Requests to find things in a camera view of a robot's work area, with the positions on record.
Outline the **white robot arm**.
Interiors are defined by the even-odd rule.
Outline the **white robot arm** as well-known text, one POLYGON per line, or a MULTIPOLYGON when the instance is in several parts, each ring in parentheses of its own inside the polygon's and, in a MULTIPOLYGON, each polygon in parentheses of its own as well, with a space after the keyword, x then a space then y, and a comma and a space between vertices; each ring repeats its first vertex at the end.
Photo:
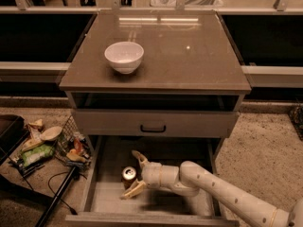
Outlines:
POLYGON ((145 188, 165 188, 184 197, 194 197, 204 190, 252 227, 303 227, 303 200, 286 212, 191 161, 184 161, 180 166, 164 166, 150 162, 137 150, 132 155, 138 160, 142 180, 131 184, 121 195, 123 200, 139 195, 145 188))

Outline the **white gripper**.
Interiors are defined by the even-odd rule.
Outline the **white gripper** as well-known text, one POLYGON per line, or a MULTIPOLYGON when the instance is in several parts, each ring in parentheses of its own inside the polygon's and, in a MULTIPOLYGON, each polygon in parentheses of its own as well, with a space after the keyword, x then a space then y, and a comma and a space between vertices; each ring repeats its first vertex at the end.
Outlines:
POLYGON ((120 196, 122 200, 128 200, 139 195, 146 188, 146 185, 151 189, 158 189, 160 187, 172 189, 179 182, 178 166, 164 166, 155 162, 150 163, 148 158, 137 150, 133 150, 132 155, 138 160, 139 166, 142 169, 142 180, 135 180, 120 196))

